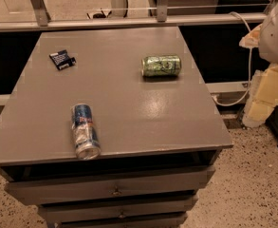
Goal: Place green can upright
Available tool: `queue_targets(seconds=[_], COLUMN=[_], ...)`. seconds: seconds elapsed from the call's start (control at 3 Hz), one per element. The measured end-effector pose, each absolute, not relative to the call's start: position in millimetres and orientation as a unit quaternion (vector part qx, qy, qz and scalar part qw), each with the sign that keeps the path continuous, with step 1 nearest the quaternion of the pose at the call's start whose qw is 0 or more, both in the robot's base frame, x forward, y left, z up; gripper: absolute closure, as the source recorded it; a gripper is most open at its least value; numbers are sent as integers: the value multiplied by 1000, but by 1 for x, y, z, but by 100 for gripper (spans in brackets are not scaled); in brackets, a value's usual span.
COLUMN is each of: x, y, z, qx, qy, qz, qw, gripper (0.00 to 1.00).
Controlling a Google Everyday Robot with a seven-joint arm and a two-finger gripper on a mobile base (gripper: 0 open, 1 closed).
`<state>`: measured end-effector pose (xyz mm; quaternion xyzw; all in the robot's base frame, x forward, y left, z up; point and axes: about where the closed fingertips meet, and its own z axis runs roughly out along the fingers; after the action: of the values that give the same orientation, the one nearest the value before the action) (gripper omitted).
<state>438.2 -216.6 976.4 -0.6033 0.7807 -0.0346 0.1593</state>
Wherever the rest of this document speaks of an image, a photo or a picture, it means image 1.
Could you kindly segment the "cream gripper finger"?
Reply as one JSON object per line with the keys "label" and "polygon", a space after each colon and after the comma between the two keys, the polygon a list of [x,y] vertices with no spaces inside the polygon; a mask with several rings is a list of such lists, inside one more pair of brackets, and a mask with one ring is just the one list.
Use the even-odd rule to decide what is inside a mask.
{"label": "cream gripper finger", "polygon": [[261,25],[255,27],[240,40],[239,46],[242,48],[258,48],[260,40],[260,30]]}
{"label": "cream gripper finger", "polygon": [[277,105],[278,64],[270,64],[265,71],[257,70],[252,77],[242,123],[246,127],[263,124]]}

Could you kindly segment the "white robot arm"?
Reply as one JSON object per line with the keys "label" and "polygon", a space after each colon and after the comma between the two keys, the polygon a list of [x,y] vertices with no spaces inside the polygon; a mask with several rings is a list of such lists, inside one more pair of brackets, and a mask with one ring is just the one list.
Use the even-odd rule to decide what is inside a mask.
{"label": "white robot arm", "polygon": [[278,3],[262,24],[241,39],[239,46],[258,48],[260,58],[269,62],[265,71],[256,70],[252,76],[244,107],[242,123],[246,127],[257,127],[278,105]]}

